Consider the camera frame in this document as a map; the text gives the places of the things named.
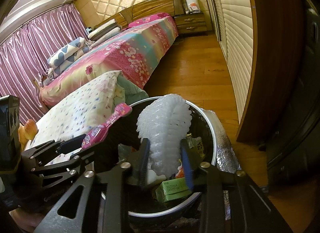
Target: satin curtain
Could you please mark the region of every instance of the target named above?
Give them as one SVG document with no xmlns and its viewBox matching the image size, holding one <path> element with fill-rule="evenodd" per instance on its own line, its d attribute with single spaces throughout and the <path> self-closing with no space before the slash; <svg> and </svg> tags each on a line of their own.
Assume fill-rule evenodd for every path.
<svg viewBox="0 0 320 233">
<path fill-rule="evenodd" d="M 82 18 L 66 4 L 32 20 L 0 46 L 0 94 L 20 97 L 20 121 L 38 121 L 48 109 L 33 80 L 40 82 L 47 59 L 77 37 L 86 38 Z"/>
</svg>

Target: green carton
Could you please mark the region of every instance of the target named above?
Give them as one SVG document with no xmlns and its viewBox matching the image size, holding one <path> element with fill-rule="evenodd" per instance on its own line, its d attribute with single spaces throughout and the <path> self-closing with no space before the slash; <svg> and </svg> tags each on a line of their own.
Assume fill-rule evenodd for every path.
<svg viewBox="0 0 320 233">
<path fill-rule="evenodd" d="M 164 181 L 156 189 L 157 200 L 161 203 L 187 197 L 190 194 L 185 178 Z"/>
</svg>

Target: wooden floor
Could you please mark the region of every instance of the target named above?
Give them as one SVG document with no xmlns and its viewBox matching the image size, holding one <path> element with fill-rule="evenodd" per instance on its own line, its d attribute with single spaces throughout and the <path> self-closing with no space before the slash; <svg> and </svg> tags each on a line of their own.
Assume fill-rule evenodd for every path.
<svg viewBox="0 0 320 233">
<path fill-rule="evenodd" d="M 259 185 L 268 184 L 266 155 L 254 145 L 236 142 L 239 126 L 228 67 L 213 32 L 177 38 L 145 85 L 150 97 L 175 93 L 201 108 L 213 110 L 222 122 L 240 165 Z M 313 218 L 317 180 L 269 194 L 270 200 L 295 233 Z"/>
</svg>

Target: headboard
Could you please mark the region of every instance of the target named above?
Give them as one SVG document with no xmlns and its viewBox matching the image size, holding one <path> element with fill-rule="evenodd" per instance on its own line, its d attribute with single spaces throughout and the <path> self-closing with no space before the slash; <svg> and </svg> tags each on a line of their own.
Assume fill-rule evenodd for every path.
<svg viewBox="0 0 320 233">
<path fill-rule="evenodd" d="M 111 19 L 115 19 L 123 28 L 136 19 L 146 17 L 152 14 L 166 12 L 171 16 L 184 14 L 181 0 L 146 0 L 126 8 L 105 21 L 94 26 L 93 29 L 105 24 Z"/>
</svg>

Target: wooden nightstand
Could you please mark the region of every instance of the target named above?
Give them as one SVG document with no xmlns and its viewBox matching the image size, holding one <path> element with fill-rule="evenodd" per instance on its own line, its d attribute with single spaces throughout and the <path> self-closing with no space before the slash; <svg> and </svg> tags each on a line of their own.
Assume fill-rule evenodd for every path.
<svg viewBox="0 0 320 233">
<path fill-rule="evenodd" d="M 174 16 L 174 19 L 177 24 L 179 35 L 207 31 L 204 14 L 202 12 L 177 15 Z"/>
</svg>

